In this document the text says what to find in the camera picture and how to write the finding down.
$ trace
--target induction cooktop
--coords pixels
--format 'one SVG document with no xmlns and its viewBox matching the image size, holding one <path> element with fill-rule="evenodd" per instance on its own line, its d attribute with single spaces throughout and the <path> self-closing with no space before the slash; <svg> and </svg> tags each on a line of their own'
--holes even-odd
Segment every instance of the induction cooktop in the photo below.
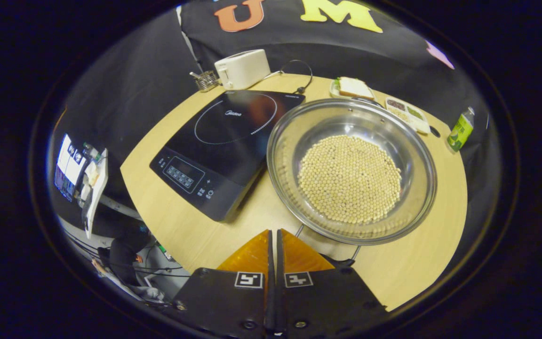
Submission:
<svg viewBox="0 0 542 339">
<path fill-rule="evenodd" d="M 222 221 L 264 167 L 275 123 L 304 99 L 259 90 L 224 92 L 168 140 L 150 168 L 200 212 Z"/>
</svg>

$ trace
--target bread slice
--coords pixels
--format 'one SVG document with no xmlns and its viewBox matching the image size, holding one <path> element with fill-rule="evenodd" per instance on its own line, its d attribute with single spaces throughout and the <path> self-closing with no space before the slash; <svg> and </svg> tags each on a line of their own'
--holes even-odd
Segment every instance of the bread slice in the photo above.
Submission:
<svg viewBox="0 0 542 339">
<path fill-rule="evenodd" d="M 340 77 L 340 95 L 375 99 L 367 84 L 359 79 Z"/>
</svg>

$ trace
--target orange letter u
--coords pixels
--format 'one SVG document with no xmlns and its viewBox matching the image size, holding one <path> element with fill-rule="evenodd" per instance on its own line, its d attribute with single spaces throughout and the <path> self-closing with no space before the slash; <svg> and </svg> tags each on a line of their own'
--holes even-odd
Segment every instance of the orange letter u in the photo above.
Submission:
<svg viewBox="0 0 542 339">
<path fill-rule="evenodd" d="M 242 5 L 248 6 L 250 18 L 240 22 L 235 20 L 234 9 L 237 8 L 236 5 L 219 9 L 215 12 L 215 15 L 219 17 L 221 29 L 226 32 L 238 32 L 260 24 L 264 17 L 263 1 L 264 0 L 246 0 L 242 2 Z"/>
</svg>

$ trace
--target white plate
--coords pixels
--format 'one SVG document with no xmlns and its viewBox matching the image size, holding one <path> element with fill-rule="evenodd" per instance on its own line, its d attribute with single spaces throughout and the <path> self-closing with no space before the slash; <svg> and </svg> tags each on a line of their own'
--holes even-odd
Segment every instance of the white plate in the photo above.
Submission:
<svg viewBox="0 0 542 339">
<path fill-rule="evenodd" d="M 374 94 L 374 90 L 367 87 L 369 91 L 372 93 L 372 99 L 376 99 L 376 95 Z M 332 98 L 340 98 L 340 99 L 351 99 L 352 97 L 349 97 L 348 95 L 340 95 L 340 90 L 338 89 L 338 86 L 336 86 L 336 82 L 333 80 L 331 84 L 329 84 L 329 96 Z"/>
<path fill-rule="evenodd" d="M 405 106 L 405 110 L 401 110 L 401 109 L 398 109 L 397 107 L 388 105 L 389 100 L 396 101 L 397 103 L 400 103 L 401 105 Z M 386 97 L 385 107 L 387 110 L 389 109 L 389 106 L 391 108 L 397 109 L 403 114 L 406 114 L 407 117 L 409 118 L 409 125 L 413 127 L 414 129 L 416 129 L 418 132 L 423 133 L 423 134 L 430 133 L 430 125 L 428 124 L 428 119 L 426 118 L 426 115 L 423 113 L 423 110 L 420 110 L 419 107 L 411 105 L 410 103 L 402 101 L 401 99 L 397 99 L 394 97 Z M 411 109 L 414 109 L 415 111 L 417 111 L 417 113 L 419 113 L 422 116 L 422 118 L 421 119 L 417 118 L 417 116 L 409 113 L 408 107 L 411 107 Z"/>
</svg>

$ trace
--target stainless steel bowl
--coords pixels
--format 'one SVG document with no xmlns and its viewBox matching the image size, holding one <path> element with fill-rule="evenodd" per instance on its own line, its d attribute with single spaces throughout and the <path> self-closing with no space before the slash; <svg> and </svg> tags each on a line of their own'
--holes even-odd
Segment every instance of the stainless steel bowl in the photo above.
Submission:
<svg viewBox="0 0 542 339">
<path fill-rule="evenodd" d="M 400 200 L 384 219 L 359 225 L 330 220 L 299 188 L 297 176 L 309 148 L 335 135 L 379 146 L 400 168 Z M 355 99 L 312 101 L 286 113 L 269 137 L 267 166 L 279 197 L 304 225 L 348 244 L 382 244 L 408 234 L 428 215 L 436 194 L 434 162 L 417 133 L 387 110 Z"/>
</svg>

